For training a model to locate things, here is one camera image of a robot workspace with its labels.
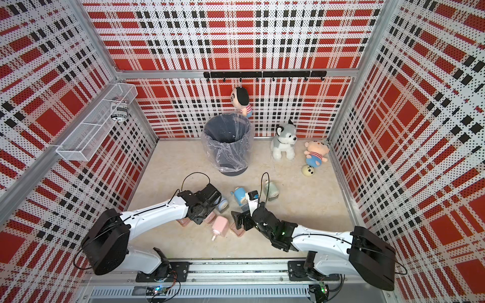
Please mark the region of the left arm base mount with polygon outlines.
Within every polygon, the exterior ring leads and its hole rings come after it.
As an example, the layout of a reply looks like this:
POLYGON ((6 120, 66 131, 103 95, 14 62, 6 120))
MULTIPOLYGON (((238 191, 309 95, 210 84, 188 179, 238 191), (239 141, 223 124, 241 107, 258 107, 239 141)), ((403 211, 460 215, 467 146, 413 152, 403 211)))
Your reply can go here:
POLYGON ((190 262, 162 263, 153 273, 146 274, 141 271, 137 273, 135 281, 138 283, 154 282, 185 282, 189 272, 190 262))

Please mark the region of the pink sharpener shavings tray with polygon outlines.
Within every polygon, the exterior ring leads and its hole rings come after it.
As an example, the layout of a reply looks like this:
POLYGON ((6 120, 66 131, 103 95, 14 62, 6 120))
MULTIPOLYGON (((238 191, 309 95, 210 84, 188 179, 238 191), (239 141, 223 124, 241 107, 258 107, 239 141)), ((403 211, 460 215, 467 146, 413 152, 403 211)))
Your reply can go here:
POLYGON ((230 231, 236 236, 236 237, 242 237, 245 234, 245 228, 244 225, 237 225, 235 222, 233 222, 230 225, 230 231))

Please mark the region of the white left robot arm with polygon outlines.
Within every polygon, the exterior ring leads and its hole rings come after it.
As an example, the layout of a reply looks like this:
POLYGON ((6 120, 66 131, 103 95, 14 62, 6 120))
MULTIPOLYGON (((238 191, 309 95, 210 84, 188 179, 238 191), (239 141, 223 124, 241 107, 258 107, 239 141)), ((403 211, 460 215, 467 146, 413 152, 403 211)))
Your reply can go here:
POLYGON ((122 213, 106 210, 87 232, 81 251, 95 275, 133 270, 155 280, 164 279, 171 270, 164 253, 156 247, 138 249, 131 241, 172 221, 187 218, 200 225, 221 201, 221 193, 209 183, 196 193, 176 190, 171 199, 151 207, 122 213))

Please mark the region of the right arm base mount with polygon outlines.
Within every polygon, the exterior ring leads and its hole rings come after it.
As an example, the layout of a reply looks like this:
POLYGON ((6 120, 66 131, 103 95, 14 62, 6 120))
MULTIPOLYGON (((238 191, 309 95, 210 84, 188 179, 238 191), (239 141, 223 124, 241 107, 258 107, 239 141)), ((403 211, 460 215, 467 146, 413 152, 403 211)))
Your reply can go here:
POLYGON ((331 274, 323 275, 312 268, 306 268, 304 266, 305 261, 288 261, 288 275, 289 280, 292 282, 306 282, 306 281, 335 281, 340 280, 340 275, 331 274))

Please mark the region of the bright blue pencil sharpener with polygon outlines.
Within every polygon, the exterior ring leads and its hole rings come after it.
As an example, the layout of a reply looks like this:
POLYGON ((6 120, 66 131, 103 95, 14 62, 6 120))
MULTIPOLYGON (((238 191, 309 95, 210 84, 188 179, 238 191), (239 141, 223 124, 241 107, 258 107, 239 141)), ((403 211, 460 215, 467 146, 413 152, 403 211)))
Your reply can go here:
POLYGON ((246 190, 243 187, 235 188, 231 191, 231 195, 239 206, 243 206, 248 202, 248 199, 246 198, 246 190))

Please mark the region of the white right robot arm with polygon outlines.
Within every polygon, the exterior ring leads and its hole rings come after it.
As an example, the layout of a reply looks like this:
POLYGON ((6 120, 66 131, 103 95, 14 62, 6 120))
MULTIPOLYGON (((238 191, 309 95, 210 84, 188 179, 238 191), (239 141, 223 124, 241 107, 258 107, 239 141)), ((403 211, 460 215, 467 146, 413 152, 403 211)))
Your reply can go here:
POLYGON ((254 210, 231 212, 237 229, 258 230, 281 251, 306 252, 306 276, 318 280, 329 275, 358 275, 386 291, 395 289, 395 249, 362 226, 351 232, 327 232, 279 220, 265 203, 254 210))

